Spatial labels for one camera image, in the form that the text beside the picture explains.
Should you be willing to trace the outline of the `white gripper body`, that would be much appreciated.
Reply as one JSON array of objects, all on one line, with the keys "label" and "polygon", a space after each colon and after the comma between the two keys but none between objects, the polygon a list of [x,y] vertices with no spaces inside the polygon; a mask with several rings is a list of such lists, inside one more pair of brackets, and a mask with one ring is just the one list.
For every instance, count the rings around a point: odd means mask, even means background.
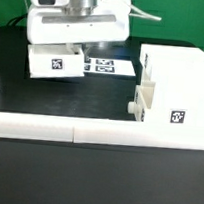
[{"label": "white gripper body", "polygon": [[97,7],[86,16],[69,15],[55,7],[30,7],[27,39],[33,45],[123,42],[129,37],[128,17],[122,7]]}]

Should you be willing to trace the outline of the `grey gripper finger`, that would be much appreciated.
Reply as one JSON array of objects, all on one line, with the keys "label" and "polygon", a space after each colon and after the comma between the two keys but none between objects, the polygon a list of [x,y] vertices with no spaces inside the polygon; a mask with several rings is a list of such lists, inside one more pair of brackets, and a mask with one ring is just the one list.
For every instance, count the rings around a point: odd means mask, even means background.
[{"label": "grey gripper finger", "polygon": [[76,43],[67,43],[66,47],[69,53],[82,54],[83,48],[81,45],[76,45]]}]

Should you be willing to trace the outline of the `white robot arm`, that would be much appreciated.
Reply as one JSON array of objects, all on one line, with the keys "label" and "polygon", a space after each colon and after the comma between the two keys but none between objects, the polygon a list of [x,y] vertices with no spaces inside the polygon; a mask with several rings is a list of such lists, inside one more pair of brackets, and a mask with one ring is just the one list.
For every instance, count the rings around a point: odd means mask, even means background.
[{"label": "white robot arm", "polygon": [[32,45],[125,41],[130,10],[121,0],[31,0],[27,39]]}]

